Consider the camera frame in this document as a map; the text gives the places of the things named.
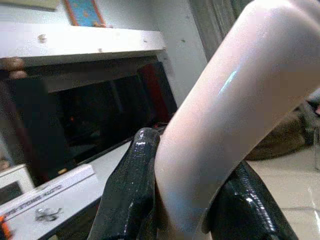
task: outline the white wall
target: white wall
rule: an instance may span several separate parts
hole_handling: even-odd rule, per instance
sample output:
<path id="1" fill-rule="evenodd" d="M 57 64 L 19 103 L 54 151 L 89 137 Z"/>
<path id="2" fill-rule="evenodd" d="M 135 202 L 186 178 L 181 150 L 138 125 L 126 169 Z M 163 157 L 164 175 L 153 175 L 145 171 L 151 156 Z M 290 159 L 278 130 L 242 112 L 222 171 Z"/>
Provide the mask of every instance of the white wall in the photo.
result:
<path id="1" fill-rule="evenodd" d="M 178 106 L 207 65 L 204 48 L 188 0 L 150 0 L 159 31 L 167 44 L 164 67 Z"/>
<path id="2" fill-rule="evenodd" d="M 188 0 L 96 0 L 106 23 L 114 28 L 159 30 L 167 53 L 159 55 L 178 106 L 207 64 Z M 1 22 L 70 25 L 63 1 L 57 10 L 0 4 Z"/>
<path id="3" fill-rule="evenodd" d="M 96 4 L 114 28 L 157 30 L 149 0 L 96 0 Z M 0 3 L 0 22 L 71 24 L 62 0 L 56 10 Z"/>

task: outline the tiled floor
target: tiled floor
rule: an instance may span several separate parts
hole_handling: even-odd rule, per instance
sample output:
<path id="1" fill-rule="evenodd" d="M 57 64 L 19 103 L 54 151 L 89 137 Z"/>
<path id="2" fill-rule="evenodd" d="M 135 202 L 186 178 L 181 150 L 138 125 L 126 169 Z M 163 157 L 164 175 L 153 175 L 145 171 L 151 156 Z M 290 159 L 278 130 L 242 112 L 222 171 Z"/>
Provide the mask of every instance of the tiled floor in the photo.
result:
<path id="1" fill-rule="evenodd" d="M 249 161 L 300 240 L 320 239 L 320 171 L 313 148 L 264 161 Z"/>

